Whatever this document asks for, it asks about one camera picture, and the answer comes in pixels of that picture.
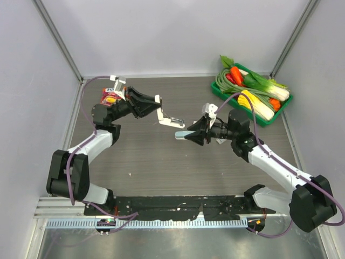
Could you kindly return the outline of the blue white stapler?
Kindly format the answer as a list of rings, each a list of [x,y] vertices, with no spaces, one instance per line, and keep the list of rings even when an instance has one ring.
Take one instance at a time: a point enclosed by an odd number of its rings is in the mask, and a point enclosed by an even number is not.
[[[189,134],[194,133],[194,131],[177,131],[175,132],[175,139],[176,140],[186,140],[186,136]]]

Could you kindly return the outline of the staple box tray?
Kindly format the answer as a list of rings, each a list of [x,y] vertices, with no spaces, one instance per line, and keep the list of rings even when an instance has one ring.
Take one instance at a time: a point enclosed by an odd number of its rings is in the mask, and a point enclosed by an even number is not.
[[[216,139],[216,141],[221,145],[226,141],[226,139]]]

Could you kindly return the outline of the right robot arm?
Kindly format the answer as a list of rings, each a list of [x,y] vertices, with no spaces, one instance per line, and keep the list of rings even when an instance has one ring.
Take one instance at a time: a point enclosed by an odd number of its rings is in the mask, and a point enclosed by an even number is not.
[[[230,111],[227,122],[211,112],[204,112],[186,131],[176,133],[175,138],[200,146],[210,143],[211,139],[229,140],[238,157],[260,168],[283,187],[283,193],[264,185],[248,189],[244,193],[243,205],[249,213],[266,208],[288,215],[297,227],[307,233],[325,224],[337,213],[329,181],[322,175],[311,176],[298,170],[272,152],[250,131],[249,118],[241,110]]]

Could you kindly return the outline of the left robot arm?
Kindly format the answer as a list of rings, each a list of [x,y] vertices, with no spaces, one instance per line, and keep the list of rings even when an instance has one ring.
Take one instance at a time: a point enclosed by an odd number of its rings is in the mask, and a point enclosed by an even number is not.
[[[143,118],[162,107],[159,95],[150,97],[133,87],[124,89],[120,97],[110,105],[94,105],[94,130],[87,139],[68,150],[59,149],[53,153],[46,184],[49,194],[69,198],[71,202],[86,202],[102,215],[115,211],[113,191],[91,183],[89,166],[118,141],[121,126],[115,124],[116,120],[129,114]]]

